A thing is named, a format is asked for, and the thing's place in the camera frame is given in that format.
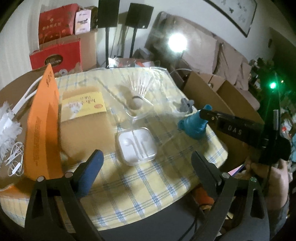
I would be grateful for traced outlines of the person's right hand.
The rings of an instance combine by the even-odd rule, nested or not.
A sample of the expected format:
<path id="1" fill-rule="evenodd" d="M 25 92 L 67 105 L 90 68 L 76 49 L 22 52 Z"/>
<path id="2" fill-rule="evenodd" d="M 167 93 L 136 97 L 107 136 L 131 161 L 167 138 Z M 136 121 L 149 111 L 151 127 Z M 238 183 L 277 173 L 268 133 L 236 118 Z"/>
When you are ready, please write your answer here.
<path id="1" fill-rule="evenodd" d="M 267 210 L 280 210 L 288 199 L 289 177 L 287 162 L 279 159 L 278 167 L 275 168 L 254 163 L 248 157 L 245 161 L 245 166 L 247 174 L 253 171 L 257 176 L 268 180 L 268 192 L 265 197 Z"/>

